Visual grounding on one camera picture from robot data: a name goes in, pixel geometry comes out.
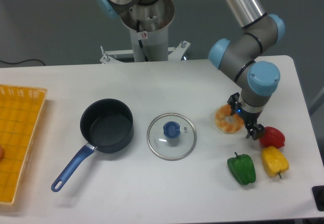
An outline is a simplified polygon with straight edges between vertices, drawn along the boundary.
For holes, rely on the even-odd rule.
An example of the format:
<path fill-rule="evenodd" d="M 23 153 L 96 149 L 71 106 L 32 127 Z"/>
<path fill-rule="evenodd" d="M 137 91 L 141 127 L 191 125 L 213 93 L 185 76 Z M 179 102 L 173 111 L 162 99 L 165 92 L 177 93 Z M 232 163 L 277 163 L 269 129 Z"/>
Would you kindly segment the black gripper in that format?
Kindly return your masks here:
<path fill-rule="evenodd" d="M 243 119 L 247 130 L 246 138 L 257 140 L 264 135 L 265 128 L 262 124 L 258 124 L 258 117 L 262 112 L 262 107 L 239 106 L 237 108 L 238 116 Z"/>

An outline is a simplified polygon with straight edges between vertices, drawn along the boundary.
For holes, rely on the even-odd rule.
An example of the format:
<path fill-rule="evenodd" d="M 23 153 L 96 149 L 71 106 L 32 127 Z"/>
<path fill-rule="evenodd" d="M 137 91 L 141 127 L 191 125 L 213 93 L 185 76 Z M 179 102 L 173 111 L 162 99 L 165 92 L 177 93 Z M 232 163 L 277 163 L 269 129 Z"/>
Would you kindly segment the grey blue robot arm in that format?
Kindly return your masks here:
<path fill-rule="evenodd" d="M 110 18 L 120 18 L 131 36 L 137 62 L 167 61 L 168 28 L 175 16 L 171 0 L 96 0 Z M 259 139 L 265 128 L 257 122 L 264 106 L 276 91 L 280 72 L 267 61 L 257 58 L 277 43 L 285 33 L 283 20 L 267 14 L 259 0 L 226 0 L 243 35 L 235 42 L 218 40 L 210 49 L 209 61 L 241 88 L 228 104 L 239 116 L 247 136 Z"/>

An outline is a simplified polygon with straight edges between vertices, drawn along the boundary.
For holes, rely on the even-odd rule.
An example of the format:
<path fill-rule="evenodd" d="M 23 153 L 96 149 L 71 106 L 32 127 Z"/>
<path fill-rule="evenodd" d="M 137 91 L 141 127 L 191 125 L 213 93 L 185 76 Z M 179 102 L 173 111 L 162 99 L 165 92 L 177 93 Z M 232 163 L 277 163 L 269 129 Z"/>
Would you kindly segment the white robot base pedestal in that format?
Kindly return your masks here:
<path fill-rule="evenodd" d="M 191 43 L 181 41 L 169 47 L 169 26 L 175 18 L 171 0 L 157 0 L 152 5 L 135 4 L 122 12 L 120 19 L 129 30 L 134 61 L 180 61 Z"/>

